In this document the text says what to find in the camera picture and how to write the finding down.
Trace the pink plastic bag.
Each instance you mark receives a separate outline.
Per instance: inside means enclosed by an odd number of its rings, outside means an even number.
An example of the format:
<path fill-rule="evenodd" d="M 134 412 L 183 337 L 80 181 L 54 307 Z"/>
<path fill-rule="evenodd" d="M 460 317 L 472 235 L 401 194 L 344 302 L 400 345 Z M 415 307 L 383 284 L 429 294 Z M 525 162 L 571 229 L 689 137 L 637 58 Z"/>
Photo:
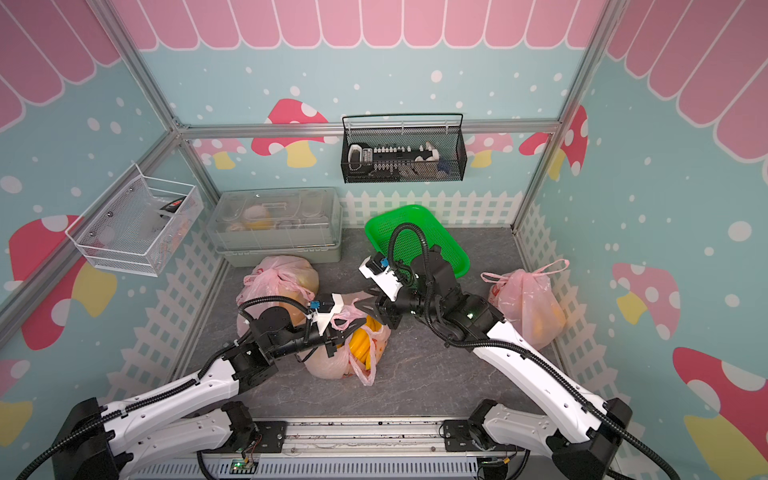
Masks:
<path fill-rule="evenodd" d="M 566 326 L 566 318 L 557 301 L 551 276 L 570 266 L 558 259 L 535 271 L 518 269 L 499 275 L 483 272 L 481 278 L 491 284 L 488 300 L 536 350 L 548 346 Z"/>
<path fill-rule="evenodd" d="M 251 274 L 244 277 L 243 288 L 236 297 L 236 305 L 239 307 L 253 298 L 284 296 L 306 306 L 314 300 L 318 289 L 319 275 L 306 259 L 296 256 L 269 256 L 264 258 Z M 305 316 L 296 307 L 282 302 L 254 305 L 247 311 L 254 319 L 258 319 L 264 310 L 272 306 L 286 308 L 294 327 L 306 322 Z M 238 336 L 243 336 L 249 330 L 248 323 L 246 318 L 238 314 Z"/>

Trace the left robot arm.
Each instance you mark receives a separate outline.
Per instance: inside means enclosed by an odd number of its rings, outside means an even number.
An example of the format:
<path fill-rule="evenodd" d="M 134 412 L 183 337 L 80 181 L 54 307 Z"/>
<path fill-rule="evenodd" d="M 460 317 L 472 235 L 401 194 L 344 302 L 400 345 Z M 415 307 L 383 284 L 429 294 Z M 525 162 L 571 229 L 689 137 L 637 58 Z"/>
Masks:
<path fill-rule="evenodd" d="M 162 429 L 183 417 L 236 397 L 266 381 L 278 358 L 319 350 L 334 355 L 365 326 L 362 303 L 350 296 L 324 295 L 303 303 L 271 295 L 243 302 L 238 313 L 249 330 L 234 345 L 211 355 L 197 371 L 120 401 L 94 398 L 75 405 L 52 445 L 20 473 L 28 479 L 51 461 L 57 479 L 121 479 L 139 465 L 139 450 L 158 441 Z"/>

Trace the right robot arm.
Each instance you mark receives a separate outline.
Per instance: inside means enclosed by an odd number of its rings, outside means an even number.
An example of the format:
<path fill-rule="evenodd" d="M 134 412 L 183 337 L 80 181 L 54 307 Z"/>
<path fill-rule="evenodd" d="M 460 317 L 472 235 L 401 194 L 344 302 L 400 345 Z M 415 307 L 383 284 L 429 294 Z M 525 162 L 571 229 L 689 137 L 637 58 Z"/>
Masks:
<path fill-rule="evenodd" d="M 445 345 L 470 351 L 496 368 L 542 411 L 532 415 L 484 403 L 470 419 L 478 444 L 514 445 L 546 455 L 568 479 L 622 478 L 611 465 L 620 446 L 629 444 L 668 478 L 678 478 L 670 463 L 628 431 L 632 410 L 627 403 L 605 400 L 577 384 L 531 347 L 496 307 L 464 292 L 440 247 L 430 246 L 418 226 L 397 226 L 390 241 L 405 231 L 414 233 L 421 250 L 410 264 L 388 250 L 359 267 L 380 291 L 372 303 L 375 318 L 395 329 L 410 313 Z"/>

